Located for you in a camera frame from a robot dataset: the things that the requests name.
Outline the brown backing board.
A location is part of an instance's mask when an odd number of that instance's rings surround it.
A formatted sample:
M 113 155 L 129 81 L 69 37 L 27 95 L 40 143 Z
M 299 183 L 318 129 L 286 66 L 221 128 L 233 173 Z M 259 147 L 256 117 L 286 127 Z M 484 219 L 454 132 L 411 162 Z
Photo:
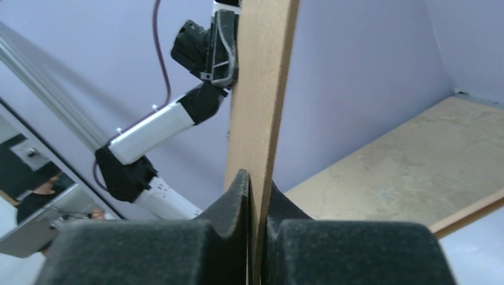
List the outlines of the brown backing board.
M 248 282 L 260 284 L 266 216 L 298 1 L 243 1 L 240 66 L 231 96 L 225 182 L 245 169 L 250 180 Z

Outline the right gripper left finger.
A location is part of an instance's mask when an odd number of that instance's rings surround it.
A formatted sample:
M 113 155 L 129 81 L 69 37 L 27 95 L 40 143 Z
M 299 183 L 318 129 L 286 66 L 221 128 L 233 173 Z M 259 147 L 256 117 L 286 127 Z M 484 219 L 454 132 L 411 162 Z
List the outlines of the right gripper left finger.
M 249 174 L 191 220 L 80 220 L 55 239 L 37 284 L 245 284 Z

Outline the wooden picture frame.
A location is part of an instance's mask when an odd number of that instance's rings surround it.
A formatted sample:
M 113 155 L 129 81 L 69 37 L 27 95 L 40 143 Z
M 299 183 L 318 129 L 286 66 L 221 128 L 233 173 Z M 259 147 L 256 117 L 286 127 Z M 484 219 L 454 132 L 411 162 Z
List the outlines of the wooden picture frame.
M 457 213 L 429 226 L 429 229 L 435 237 L 441 239 L 502 207 L 503 190 L 463 208 Z

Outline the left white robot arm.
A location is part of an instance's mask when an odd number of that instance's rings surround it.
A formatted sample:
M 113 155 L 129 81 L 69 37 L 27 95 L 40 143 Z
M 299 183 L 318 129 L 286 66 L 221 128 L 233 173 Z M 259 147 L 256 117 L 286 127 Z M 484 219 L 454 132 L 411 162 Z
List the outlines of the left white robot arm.
M 200 214 L 158 175 L 146 154 L 218 112 L 238 78 L 240 12 L 239 7 L 215 2 L 209 28 L 187 21 L 171 55 L 201 83 L 96 151 L 106 189 L 116 200 L 137 204 L 164 220 Z

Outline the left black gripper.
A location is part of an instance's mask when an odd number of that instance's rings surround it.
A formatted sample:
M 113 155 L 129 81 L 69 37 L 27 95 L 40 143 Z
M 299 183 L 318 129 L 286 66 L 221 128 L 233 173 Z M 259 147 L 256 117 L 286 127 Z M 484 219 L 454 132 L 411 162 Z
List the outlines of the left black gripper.
M 210 27 L 187 20 L 174 40 L 171 58 L 199 79 L 217 87 L 232 88 L 238 77 L 237 27 L 239 15 L 215 12 Z

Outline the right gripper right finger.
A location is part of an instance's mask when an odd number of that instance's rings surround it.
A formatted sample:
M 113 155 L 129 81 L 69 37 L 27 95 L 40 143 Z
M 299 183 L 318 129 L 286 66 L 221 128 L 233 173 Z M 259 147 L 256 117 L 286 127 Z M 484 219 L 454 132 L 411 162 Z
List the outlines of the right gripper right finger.
M 263 284 L 455 284 L 434 234 L 410 222 L 315 220 L 271 188 Z

